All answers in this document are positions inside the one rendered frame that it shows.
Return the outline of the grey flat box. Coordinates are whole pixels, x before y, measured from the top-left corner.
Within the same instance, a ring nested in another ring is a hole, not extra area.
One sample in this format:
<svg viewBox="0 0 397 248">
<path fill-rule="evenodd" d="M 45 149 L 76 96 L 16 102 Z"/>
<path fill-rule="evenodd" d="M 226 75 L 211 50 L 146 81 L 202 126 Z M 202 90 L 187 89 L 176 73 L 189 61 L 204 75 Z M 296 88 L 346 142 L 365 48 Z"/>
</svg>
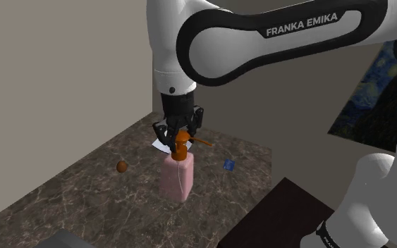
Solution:
<svg viewBox="0 0 397 248">
<path fill-rule="evenodd" d="M 51 237 L 41 241 L 33 248 L 96 248 L 73 233 L 60 229 Z"/>
</svg>

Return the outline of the blue night sky wall painting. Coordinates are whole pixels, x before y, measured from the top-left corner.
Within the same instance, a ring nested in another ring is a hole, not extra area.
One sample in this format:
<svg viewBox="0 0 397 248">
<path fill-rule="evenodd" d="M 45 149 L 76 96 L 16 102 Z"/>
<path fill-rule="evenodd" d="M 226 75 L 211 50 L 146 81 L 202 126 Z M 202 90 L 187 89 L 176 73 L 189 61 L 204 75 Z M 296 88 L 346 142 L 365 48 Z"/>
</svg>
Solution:
<svg viewBox="0 0 397 248">
<path fill-rule="evenodd" d="M 397 40 L 383 44 L 328 133 L 395 152 Z"/>
</svg>

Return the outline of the white flat card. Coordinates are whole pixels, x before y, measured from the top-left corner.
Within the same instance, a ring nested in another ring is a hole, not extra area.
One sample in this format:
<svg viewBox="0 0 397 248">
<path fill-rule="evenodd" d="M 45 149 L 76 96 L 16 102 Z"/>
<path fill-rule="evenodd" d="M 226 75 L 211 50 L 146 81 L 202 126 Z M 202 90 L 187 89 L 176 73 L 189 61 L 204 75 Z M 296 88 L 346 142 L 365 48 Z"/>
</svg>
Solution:
<svg viewBox="0 0 397 248">
<path fill-rule="evenodd" d="M 160 140 L 156 139 L 152 146 L 157 148 L 158 150 L 165 152 L 167 154 L 173 153 L 183 153 L 184 151 L 188 151 L 192 146 L 192 142 L 190 142 L 191 136 L 186 130 L 179 130 L 178 134 L 173 136 L 173 148 L 171 149 L 169 145 L 163 144 Z"/>
</svg>

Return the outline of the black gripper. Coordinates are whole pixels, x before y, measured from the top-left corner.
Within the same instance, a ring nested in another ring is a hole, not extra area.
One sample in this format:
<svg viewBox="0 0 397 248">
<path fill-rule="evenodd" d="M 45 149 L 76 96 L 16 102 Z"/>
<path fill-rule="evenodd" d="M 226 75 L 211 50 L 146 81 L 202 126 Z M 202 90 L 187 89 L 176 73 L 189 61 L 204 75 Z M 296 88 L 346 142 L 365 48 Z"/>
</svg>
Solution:
<svg viewBox="0 0 397 248">
<path fill-rule="evenodd" d="M 170 151 L 176 152 L 176 135 L 177 129 L 174 124 L 168 124 L 167 119 L 170 117 L 186 117 L 188 134 L 194 137 L 197 130 L 202 127 L 204 109 L 200 106 L 194 106 L 194 92 L 188 92 L 182 95 L 161 94 L 161 102 L 164 111 L 164 120 L 152 124 L 152 128 L 157 139 L 169 147 Z"/>
</svg>

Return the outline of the pink soap dispenser orange pump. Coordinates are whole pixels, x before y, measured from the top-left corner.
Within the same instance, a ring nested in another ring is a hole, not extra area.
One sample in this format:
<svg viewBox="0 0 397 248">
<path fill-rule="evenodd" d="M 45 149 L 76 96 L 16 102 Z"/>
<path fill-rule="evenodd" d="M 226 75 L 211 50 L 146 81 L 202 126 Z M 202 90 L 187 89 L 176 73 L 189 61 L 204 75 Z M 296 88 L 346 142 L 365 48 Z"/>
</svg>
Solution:
<svg viewBox="0 0 397 248">
<path fill-rule="evenodd" d="M 186 130 L 179 130 L 174 140 L 175 152 L 171 152 L 161 165 L 159 193 L 175 202 L 185 202 L 193 187 L 194 155 L 188 151 L 189 140 L 212 146 L 204 140 L 192 137 Z"/>
</svg>

